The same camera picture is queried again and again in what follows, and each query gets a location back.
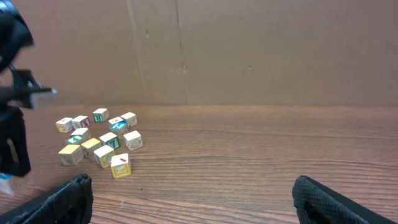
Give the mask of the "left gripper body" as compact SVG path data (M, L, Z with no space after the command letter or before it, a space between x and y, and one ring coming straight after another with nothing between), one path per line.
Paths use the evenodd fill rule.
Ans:
M36 82L31 70L16 69L13 64L9 64L13 84L11 86L1 86L1 105L8 105L13 101L14 106L30 108L30 95L53 90Z

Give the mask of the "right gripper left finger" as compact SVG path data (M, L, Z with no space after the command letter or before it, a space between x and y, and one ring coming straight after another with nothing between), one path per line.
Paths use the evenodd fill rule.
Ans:
M93 213L92 178L79 174L1 215L3 224L88 224Z

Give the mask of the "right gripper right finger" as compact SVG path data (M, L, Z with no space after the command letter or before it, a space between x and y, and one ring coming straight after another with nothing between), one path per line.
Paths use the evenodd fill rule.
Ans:
M305 175L292 197L300 224L397 224Z

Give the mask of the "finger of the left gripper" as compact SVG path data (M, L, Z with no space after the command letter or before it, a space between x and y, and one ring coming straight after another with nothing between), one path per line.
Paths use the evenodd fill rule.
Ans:
M30 170L23 113L15 106L1 106L1 172L23 177Z

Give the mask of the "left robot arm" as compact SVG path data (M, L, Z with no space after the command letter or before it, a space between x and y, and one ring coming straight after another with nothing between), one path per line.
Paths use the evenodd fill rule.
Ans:
M34 40L21 14L10 0L1 0L1 71L11 71L13 84L1 87L1 172L23 177L30 172L25 122L21 108L34 109L34 95L55 93L37 83L29 69L12 64L20 49Z

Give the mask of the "blue symbol block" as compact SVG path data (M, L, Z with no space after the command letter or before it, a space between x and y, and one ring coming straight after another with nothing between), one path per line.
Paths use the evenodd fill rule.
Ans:
M1 184L1 192L14 195L14 187L13 187L13 176L11 174L1 173L0 175L0 184Z

